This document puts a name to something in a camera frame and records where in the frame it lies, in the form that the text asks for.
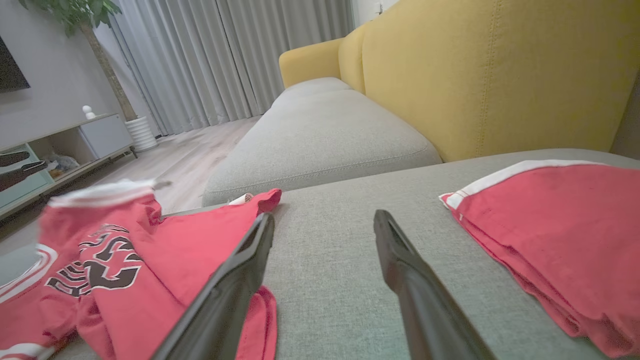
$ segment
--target wooden floor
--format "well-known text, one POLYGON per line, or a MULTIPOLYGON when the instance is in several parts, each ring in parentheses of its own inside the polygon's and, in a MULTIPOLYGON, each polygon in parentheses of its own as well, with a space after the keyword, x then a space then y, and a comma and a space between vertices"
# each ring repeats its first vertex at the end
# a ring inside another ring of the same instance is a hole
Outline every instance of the wooden floor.
MULTIPOLYGON (((64 191, 122 179, 169 180, 173 184, 156 191, 164 214, 200 207, 202 193, 215 167, 253 127, 259 117, 161 138, 155 149, 116 161, 74 181, 64 191)), ((37 217, 44 203, 34 204, 0 222, 0 255, 38 241, 37 217)))

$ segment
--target tv stand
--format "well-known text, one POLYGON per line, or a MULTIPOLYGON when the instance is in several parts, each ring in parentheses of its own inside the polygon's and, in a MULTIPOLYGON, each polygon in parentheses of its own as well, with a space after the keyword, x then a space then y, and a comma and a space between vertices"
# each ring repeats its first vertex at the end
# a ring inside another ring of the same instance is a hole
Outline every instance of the tv stand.
POLYGON ((118 114, 105 114, 26 142, 0 149, 0 154, 26 151, 29 157, 0 172, 15 170, 42 160, 55 152, 74 158, 80 165, 53 178, 45 169, 0 192, 0 220, 53 190, 86 174, 99 165, 131 151, 137 158, 133 140, 118 114))

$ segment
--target small white figurine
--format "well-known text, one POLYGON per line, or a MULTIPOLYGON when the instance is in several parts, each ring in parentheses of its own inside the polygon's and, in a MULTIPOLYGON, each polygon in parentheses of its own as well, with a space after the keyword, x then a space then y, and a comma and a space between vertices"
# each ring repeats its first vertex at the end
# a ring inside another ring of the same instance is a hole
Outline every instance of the small white figurine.
POLYGON ((84 105, 82 107, 82 111, 84 111, 84 115, 86 116, 87 120, 91 120, 95 117, 95 114, 92 113, 93 109, 91 109, 91 106, 84 105))

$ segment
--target green leaves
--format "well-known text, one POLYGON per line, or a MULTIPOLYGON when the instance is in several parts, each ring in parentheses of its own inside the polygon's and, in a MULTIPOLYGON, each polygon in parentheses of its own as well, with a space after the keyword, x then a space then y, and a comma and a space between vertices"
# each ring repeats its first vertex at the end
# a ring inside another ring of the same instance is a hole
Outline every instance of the green leaves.
POLYGON ((100 13, 102 13, 103 6, 104 0, 93 0, 91 3, 91 12, 93 15, 100 15, 100 13))
POLYGON ((28 5, 35 5, 52 14, 56 21, 64 25, 65 34, 68 37, 72 36, 81 24, 97 27, 105 23, 111 27, 109 15, 122 13, 112 0, 18 0, 18 2, 25 9, 29 9, 28 5))

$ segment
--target plant pot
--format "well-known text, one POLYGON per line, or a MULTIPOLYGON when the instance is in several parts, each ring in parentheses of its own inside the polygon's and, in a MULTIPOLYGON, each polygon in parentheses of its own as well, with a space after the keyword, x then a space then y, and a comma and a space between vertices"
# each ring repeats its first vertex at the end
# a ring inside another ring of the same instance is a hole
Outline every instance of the plant pot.
POLYGON ((124 124, 127 126, 127 130, 129 130, 129 134, 131 134, 133 138, 133 146, 135 146, 136 151, 146 151, 158 146, 158 141, 151 132, 147 117, 126 121, 124 124))

